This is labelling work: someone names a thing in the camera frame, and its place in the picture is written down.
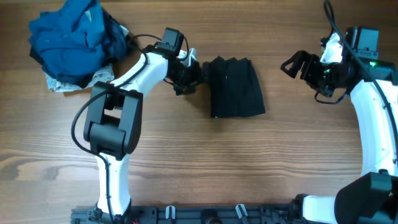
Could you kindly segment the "white garment in pile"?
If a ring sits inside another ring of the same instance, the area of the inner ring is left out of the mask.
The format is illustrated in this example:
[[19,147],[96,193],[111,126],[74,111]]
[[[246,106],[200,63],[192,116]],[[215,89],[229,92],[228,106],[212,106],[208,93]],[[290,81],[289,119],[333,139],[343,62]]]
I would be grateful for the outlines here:
[[104,25],[104,39],[102,48],[105,58],[102,67],[94,73],[89,73],[77,80],[61,76],[54,78],[45,73],[48,88],[53,91],[73,91],[94,85],[98,81],[106,82],[114,78],[112,62],[126,57],[128,52],[127,40],[129,30],[119,24]]

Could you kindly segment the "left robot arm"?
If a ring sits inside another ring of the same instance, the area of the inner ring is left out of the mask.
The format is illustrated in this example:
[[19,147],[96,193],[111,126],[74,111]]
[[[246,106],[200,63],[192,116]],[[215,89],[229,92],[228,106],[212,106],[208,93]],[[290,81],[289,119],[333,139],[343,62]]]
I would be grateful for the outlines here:
[[94,85],[85,106],[83,137],[99,169],[95,209],[106,221],[124,218],[131,207],[128,163],[141,135],[144,98],[165,79],[182,93],[196,85],[200,75],[196,49],[168,52],[150,45],[124,75]]

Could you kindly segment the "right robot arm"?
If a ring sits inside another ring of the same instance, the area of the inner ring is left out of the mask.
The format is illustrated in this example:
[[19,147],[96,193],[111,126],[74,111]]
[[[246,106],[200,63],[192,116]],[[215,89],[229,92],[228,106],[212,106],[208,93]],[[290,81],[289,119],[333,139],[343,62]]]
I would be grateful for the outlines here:
[[397,223],[397,75],[393,63],[375,53],[339,54],[327,61],[304,50],[281,65],[316,93],[345,89],[354,106],[361,137],[362,171],[335,196],[298,195],[291,222]]

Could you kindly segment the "black polo shirt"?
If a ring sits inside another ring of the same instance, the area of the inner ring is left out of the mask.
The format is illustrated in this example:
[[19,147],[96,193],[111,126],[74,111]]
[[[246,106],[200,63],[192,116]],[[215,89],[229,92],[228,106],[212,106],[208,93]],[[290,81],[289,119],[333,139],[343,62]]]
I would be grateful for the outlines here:
[[203,63],[212,118],[247,118],[266,112],[256,71],[248,58],[217,57]]

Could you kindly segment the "blue shirt on pile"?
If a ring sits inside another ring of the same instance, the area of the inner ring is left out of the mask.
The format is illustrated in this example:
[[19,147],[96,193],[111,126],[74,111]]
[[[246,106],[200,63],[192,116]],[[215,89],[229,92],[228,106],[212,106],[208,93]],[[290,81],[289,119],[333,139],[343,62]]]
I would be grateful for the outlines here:
[[77,80],[102,67],[105,52],[103,10],[99,1],[66,1],[29,22],[29,43],[43,60],[43,71]]

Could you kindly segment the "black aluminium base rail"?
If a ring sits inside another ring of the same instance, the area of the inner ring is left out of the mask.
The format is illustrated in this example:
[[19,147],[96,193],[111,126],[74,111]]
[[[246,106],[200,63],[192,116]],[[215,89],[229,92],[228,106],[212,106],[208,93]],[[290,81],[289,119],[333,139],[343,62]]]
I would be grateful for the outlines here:
[[98,208],[72,210],[71,224],[139,223],[139,224],[206,224],[206,223],[335,223],[330,216],[305,218],[298,205],[270,204],[263,206],[221,207],[139,207],[133,206],[124,215],[110,215]]

